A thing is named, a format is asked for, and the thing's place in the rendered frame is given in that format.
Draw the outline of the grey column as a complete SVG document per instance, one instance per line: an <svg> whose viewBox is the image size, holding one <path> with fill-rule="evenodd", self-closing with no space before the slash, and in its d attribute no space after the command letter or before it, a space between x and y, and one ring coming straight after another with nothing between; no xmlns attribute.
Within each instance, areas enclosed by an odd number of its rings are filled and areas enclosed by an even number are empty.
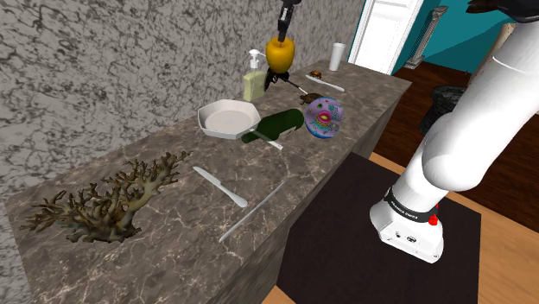
<svg viewBox="0 0 539 304"><path fill-rule="evenodd" d="M405 62L405 68L416 69L422 63L424 59L423 52L428 45L428 42L432 34L434 33L434 30L438 25L441 17L447 12L447 9L448 7L445 5L433 8L428 22L425 23L422 32L420 33L420 40L416 45L414 54Z"/></svg>

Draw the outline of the dark green bottle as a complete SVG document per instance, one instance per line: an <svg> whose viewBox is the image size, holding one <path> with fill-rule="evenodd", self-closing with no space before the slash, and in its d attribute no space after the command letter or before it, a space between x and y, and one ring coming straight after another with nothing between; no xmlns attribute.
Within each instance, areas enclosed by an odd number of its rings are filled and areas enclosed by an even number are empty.
<svg viewBox="0 0 539 304"><path fill-rule="evenodd" d="M304 124L304 116L297 109L289 109L263 117L255 128L266 141L276 141L285 131L298 130Z"/></svg>

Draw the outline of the thin grey rod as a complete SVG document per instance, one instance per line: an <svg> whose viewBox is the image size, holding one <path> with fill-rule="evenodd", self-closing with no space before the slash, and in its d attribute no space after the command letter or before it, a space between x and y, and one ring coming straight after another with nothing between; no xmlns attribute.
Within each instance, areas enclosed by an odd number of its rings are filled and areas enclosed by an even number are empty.
<svg viewBox="0 0 539 304"><path fill-rule="evenodd" d="M286 183L284 180L280 185L278 185L271 193L269 193L260 203L253 207L246 215L244 215L235 225L233 225L226 233L224 233L220 239L219 243L223 243L243 222L245 222L253 213L255 213L260 207L262 207L268 200L270 200Z"/></svg>

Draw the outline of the dark robot stand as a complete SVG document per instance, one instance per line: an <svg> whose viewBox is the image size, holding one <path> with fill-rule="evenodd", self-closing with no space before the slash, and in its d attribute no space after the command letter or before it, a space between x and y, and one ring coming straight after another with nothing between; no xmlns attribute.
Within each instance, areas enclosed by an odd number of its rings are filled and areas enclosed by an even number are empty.
<svg viewBox="0 0 539 304"><path fill-rule="evenodd" d="M478 304L480 214L443 199L444 250L426 263L370 221L396 179L354 153L337 168L289 232L276 284L295 304Z"/></svg>

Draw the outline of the white table knife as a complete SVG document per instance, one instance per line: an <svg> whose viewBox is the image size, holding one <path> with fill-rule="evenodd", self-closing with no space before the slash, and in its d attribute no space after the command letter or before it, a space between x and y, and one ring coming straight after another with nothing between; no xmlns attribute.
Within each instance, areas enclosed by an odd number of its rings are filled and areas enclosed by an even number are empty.
<svg viewBox="0 0 539 304"><path fill-rule="evenodd" d="M205 169L200 167L193 167L193 169L202 177L204 177L207 181L210 181L215 187L224 192L236 205L240 207L246 207L248 205L246 199L240 197L239 195L224 187L219 179L207 172Z"/></svg>

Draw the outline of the pale green soap dispenser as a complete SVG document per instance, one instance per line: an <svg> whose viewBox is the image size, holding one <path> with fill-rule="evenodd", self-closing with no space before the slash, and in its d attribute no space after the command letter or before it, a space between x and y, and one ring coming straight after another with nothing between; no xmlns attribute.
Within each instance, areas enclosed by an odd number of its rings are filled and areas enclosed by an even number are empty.
<svg viewBox="0 0 539 304"><path fill-rule="evenodd" d="M249 55L250 71L243 77L244 100L247 102L261 98L264 95L264 81L266 77L266 72L260 69L260 60L258 59L263 54L256 49L251 49Z"/></svg>

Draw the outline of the white octagonal dish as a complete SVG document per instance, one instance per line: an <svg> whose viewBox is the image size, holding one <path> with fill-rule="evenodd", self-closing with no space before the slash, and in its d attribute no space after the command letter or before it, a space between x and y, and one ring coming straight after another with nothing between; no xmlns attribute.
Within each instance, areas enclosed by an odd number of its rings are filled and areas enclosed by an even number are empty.
<svg viewBox="0 0 539 304"><path fill-rule="evenodd" d="M220 99L198 109L200 128L208 136L239 139L255 129L261 121L254 104L232 99Z"/></svg>

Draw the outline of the black kitchen tool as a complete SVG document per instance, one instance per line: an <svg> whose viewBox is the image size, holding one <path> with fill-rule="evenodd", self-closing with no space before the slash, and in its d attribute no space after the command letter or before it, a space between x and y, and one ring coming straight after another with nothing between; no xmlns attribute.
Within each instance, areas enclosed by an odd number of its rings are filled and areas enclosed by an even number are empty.
<svg viewBox="0 0 539 304"><path fill-rule="evenodd" d="M275 73L271 69L269 69L267 74L266 74L266 78L265 78L265 81L264 81L264 90L267 91L268 88L270 87L270 84L276 84L279 79L286 82L286 83L288 83L288 84L290 84L290 85L292 85L292 86L294 86L295 88L299 89L304 94L307 94L307 92L305 90L303 90L297 84L295 84L295 83L293 83L292 81L289 80L289 72Z"/></svg>

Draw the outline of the white door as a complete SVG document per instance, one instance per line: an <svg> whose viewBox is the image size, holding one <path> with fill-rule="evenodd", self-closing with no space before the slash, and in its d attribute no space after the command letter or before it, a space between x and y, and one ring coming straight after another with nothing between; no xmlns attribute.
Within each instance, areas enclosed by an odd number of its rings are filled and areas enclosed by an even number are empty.
<svg viewBox="0 0 539 304"><path fill-rule="evenodd" d="M365 0L348 62L392 74L424 0Z"/></svg>

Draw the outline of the brown coral decoration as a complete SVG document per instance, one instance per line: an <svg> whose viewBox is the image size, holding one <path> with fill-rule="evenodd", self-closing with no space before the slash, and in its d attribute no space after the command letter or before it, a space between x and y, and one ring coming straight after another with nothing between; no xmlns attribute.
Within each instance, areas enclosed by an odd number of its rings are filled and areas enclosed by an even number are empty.
<svg viewBox="0 0 539 304"><path fill-rule="evenodd" d="M37 204L35 207L40 211L28 216L20 228L39 233L59 224L72 230L66 239L73 243L79 240L122 243L141 231L132 223L135 214L160 194L161 187L176 182L178 173L174 169L191 154L190 151L179 155L167 152L151 163L127 161L131 167L129 173L119 171L101 180L111 185L110 191L99 193L96 183L79 190L77 195L62 190L52 199Z"/></svg>

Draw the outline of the black waste basket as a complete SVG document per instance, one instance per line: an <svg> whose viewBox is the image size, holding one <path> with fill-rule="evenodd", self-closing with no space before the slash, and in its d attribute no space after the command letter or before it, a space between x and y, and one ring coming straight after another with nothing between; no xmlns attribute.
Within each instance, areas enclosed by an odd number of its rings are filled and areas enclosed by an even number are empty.
<svg viewBox="0 0 539 304"><path fill-rule="evenodd" d="M422 119L419 130L425 136L431 126L443 115L451 112L466 91L463 86L439 85L431 91L432 105Z"/></svg>

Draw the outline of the white cup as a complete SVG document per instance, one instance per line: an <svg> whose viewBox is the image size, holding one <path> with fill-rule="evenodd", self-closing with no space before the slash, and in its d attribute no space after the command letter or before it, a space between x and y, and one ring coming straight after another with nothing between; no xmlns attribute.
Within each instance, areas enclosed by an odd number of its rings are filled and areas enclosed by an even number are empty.
<svg viewBox="0 0 539 304"><path fill-rule="evenodd" d="M339 64L342 60L343 53L345 51L346 45L344 43L335 42L332 46L331 58L329 61L328 69L330 71L337 71Z"/></svg>

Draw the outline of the purple cell model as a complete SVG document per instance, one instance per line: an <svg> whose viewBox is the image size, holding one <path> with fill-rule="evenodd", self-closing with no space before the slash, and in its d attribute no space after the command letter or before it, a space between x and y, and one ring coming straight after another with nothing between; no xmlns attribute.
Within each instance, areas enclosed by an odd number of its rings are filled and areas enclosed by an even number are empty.
<svg viewBox="0 0 539 304"><path fill-rule="evenodd" d="M339 132L343 116L343 107L336 99L321 97L308 105L305 125L313 136L329 139Z"/></svg>

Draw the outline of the long white utensil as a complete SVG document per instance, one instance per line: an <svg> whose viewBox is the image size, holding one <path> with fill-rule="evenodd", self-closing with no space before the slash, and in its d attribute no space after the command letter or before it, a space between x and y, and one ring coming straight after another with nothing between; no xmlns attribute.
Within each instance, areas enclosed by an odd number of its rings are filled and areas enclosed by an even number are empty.
<svg viewBox="0 0 539 304"><path fill-rule="evenodd" d="M305 75L305 77L306 77L307 79L310 79L310 80L312 80L312 81L318 83L318 84L321 84L321 85L324 85L324 86L331 87L331 88L333 88L333 89L335 89L335 90L337 90L337 91L339 91L339 92L344 92L344 91L345 91L345 89L344 89L343 87L341 87L341 86L338 86L338 85L334 85L334 84L328 83L328 82L323 81L323 80L321 80L321 79L317 79L317 78L315 78L315 77L313 77L313 76Z"/></svg>

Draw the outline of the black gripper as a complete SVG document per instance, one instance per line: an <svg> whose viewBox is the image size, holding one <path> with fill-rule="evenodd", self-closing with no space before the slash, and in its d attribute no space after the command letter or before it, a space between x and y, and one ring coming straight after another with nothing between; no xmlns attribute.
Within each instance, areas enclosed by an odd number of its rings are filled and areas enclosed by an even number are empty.
<svg viewBox="0 0 539 304"><path fill-rule="evenodd" d="M294 5L301 3L301 0L282 0L283 5L278 17L277 28L278 36L277 40L279 42L284 42L286 34L291 23L291 19L294 12Z"/></svg>

